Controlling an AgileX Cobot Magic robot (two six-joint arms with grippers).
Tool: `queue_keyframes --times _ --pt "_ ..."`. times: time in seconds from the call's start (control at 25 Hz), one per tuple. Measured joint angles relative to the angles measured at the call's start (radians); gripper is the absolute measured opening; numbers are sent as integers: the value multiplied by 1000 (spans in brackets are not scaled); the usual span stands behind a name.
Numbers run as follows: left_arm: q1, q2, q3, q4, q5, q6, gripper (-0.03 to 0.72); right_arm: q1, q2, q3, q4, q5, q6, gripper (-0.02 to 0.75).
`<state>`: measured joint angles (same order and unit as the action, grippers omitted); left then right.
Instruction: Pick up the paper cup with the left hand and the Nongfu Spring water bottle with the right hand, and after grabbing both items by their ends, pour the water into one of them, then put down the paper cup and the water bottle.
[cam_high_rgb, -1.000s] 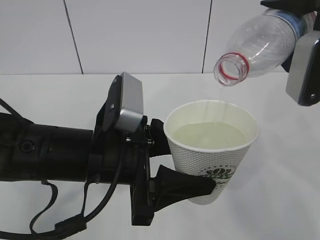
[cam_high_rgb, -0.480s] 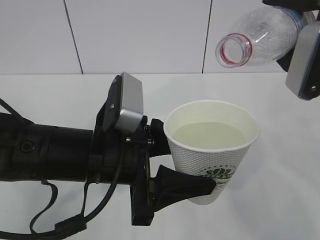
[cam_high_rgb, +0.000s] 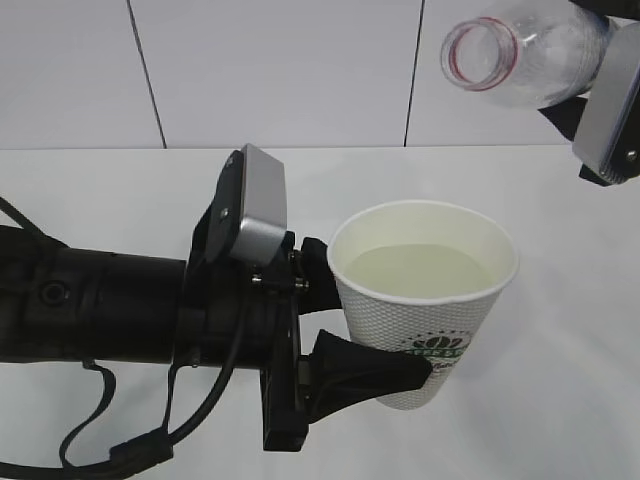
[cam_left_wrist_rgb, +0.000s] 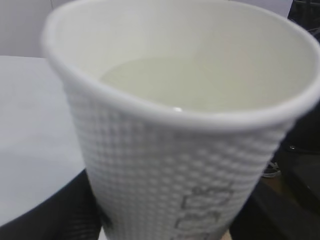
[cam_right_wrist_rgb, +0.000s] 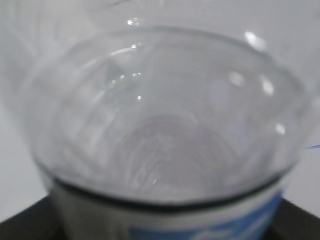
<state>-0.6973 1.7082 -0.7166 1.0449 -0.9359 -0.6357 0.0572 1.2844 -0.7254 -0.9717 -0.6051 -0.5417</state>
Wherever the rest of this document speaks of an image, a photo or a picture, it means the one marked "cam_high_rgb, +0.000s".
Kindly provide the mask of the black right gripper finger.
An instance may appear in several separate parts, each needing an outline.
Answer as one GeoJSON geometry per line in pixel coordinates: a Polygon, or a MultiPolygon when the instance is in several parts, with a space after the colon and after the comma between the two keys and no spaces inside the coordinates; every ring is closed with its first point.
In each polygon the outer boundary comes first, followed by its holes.
{"type": "Polygon", "coordinates": [[[600,16],[634,22],[640,20],[640,0],[571,0],[571,2],[600,16]]]}
{"type": "Polygon", "coordinates": [[[582,115],[587,105],[585,97],[573,97],[556,105],[538,109],[541,114],[568,142],[573,143],[582,115]]]}

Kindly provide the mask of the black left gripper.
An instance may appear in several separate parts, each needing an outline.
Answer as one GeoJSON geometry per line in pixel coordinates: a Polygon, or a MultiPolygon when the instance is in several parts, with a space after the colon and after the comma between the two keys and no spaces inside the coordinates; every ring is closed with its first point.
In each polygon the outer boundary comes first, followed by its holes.
{"type": "Polygon", "coordinates": [[[427,359],[356,344],[321,330],[304,357],[303,402],[297,379],[298,309],[300,315],[342,309],[327,252],[322,240],[305,238],[300,270],[295,237],[288,234],[266,267],[223,259],[208,269],[203,287],[187,296],[179,313],[174,361],[180,366],[218,366],[221,371],[201,406],[173,437],[185,438],[201,425],[237,368],[260,373],[266,438],[303,438],[309,423],[424,386],[433,371],[427,359]],[[306,287],[299,296],[303,280],[306,287]]]}

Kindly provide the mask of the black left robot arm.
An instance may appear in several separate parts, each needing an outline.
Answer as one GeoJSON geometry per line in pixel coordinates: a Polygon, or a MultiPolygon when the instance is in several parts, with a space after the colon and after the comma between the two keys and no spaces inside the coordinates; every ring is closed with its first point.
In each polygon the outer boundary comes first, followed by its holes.
{"type": "Polygon", "coordinates": [[[1,358],[11,363],[109,360],[221,365],[260,374],[263,447],[297,451],[311,424],[349,406],[421,388],[424,358],[320,331],[300,348],[302,315],[341,302],[323,242],[287,233],[271,264],[228,256],[190,272],[183,260],[48,251],[1,230],[1,358]]]}

